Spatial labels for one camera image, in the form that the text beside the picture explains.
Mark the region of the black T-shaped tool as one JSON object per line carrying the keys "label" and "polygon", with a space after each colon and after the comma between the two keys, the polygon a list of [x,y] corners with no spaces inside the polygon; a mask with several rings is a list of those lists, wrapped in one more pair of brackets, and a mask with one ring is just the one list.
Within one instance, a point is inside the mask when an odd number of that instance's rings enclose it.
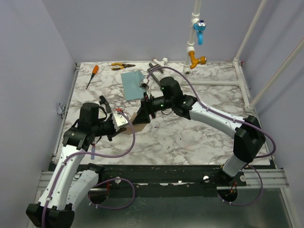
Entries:
{"label": "black T-shaped tool", "polygon": [[110,114],[112,112],[111,107],[110,107],[107,99],[103,95],[99,96],[99,104],[105,106],[106,112],[108,114]]}

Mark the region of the orange handled screwdriver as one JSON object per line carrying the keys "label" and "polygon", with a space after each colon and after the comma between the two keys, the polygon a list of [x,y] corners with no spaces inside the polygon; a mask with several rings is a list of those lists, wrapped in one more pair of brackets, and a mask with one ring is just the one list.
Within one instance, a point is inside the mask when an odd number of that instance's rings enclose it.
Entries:
{"label": "orange handled screwdriver", "polygon": [[89,82],[88,82],[88,84],[87,84],[87,86],[86,86],[86,89],[89,87],[89,85],[90,85],[92,79],[93,79],[94,76],[97,74],[98,70],[99,70],[99,66],[98,66],[98,65],[95,65],[94,68],[93,68],[93,71],[92,71],[92,73],[91,73],[90,80],[89,80]]}

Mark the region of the white pipe fitting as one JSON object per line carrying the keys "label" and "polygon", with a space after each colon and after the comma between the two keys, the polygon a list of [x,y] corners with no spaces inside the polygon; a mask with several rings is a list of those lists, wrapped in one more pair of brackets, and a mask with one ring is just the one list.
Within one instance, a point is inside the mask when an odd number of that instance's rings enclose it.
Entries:
{"label": "white pipe fitting", "polygon": [[157,60],[156,58],[153,58],[152,61],[159,65],[159,66],[165,66],[167,63],[168,63],[168,58],[167,57],[164,57],[162,60]]}

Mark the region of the wall hook clip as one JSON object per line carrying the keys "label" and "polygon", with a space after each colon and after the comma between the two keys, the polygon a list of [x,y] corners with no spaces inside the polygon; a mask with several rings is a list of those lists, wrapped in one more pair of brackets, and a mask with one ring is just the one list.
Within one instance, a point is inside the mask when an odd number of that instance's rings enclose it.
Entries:
{"label": "wall hook clip", "polygon": [[58,103],[57,114],[63,118],[65,115],[65,111],[66,111],[66,105]]}

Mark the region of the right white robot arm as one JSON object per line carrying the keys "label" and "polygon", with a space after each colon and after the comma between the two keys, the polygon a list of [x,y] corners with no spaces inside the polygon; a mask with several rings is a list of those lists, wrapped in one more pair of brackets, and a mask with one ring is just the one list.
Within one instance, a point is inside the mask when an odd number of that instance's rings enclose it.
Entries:
{"label": "right white robot arm", "polygon": [[234,183],[236,174],[255,159],[266,141],[259,131],[257,118],[252,115],[247,118],[229,116],[225,112],[211,110],[201,105],[196,97],[183,94],[179,82],[170,76],[160,80],[160,87],[163,93],[160,97],[144,93],[133,124],[148,124],[158,111],[171,109],[179,117],[207,124],[225,133],[234,141],[233,154],[222,166],[218,180],[224,186]]}

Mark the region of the orange tap valve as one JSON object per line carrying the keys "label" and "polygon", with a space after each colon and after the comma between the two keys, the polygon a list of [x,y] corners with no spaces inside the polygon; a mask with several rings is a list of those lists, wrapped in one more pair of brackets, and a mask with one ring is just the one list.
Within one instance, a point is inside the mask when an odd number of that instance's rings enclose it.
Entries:
{"label": "orange tap valve", "polygon": [[197,65],[205,65],[207,63],[207,58],[205,56],[195,58],[195,51],[190,51],[188,55],[191,62],[190,69],[194,69]]}

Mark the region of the teal paper envelope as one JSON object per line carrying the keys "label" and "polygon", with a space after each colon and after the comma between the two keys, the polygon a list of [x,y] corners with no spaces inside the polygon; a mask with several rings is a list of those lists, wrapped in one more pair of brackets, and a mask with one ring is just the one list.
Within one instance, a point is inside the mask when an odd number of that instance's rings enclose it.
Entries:
{"label": "teal paper envelope", "polygon": [[143,98],[144,89],[139,85],[144,79],[141,71],[132,71],[121,74],[123,94],[126,101],[132,101]]}

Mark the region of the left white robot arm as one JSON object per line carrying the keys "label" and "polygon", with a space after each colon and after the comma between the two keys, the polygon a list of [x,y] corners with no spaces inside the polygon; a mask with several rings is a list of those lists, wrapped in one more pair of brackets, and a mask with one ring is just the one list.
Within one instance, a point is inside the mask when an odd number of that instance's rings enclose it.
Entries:
{"label": "left white robot arm", "polygon": [[123,112],[99,118],[100,106],[84,103],[77,121],[64,133],[63,147],[53,175],[37,203],[29,204],[26,215],[37,228],[69,228],[75,210],[91,187],[102,187],[105,175],[93,165],[73,182],[77,168],[96,137],[109,140],[124,130],[128,117]]}

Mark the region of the blue tap valve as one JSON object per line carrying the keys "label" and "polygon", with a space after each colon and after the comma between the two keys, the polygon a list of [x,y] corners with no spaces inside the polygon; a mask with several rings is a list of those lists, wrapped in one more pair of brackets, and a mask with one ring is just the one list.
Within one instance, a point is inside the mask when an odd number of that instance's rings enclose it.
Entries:
{"label": "blue tap valve", "polygon": [[198,45],[203,44],[203,33],[206,29],[206,22],[204,20],[198,20],[197,22],[194,23],[193,28],[196,32],[197,39],[198,39]]}

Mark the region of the yellow handled pliers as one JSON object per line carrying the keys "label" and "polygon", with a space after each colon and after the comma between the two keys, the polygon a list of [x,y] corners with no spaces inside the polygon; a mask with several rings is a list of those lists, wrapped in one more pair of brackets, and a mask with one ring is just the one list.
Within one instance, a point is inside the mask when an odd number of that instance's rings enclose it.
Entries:
{"label": "yellow handled pliers", "polygon": [[134,64],[126,64],[126,63],[112,63],[111,64],[111,70],[113,71],[118,71],[121,69],[129,68],[129,67],[135,67],[136,65]]}

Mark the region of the tan paper letter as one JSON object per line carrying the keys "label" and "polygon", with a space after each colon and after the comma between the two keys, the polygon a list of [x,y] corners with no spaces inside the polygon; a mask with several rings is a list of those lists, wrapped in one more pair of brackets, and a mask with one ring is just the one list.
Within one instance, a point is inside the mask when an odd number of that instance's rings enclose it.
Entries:
{"label": "tan paper letter", "polygon": [[[130,121],[133,121],[137,116],[137,113],[133,113],[132,116],[129,118]],[[137,133],[137,132],[141,132],[145,127],[146,127],[147,123],[141,123],[141,124],[133,124],[133,129],[134,129],[134,132]],[[132,129],[130,127],[129,124],[127,124],[125,126],[126,130],[122,132],[122,134],[126,134],[126,135],[132,135],[133,132],[132,132]]]}

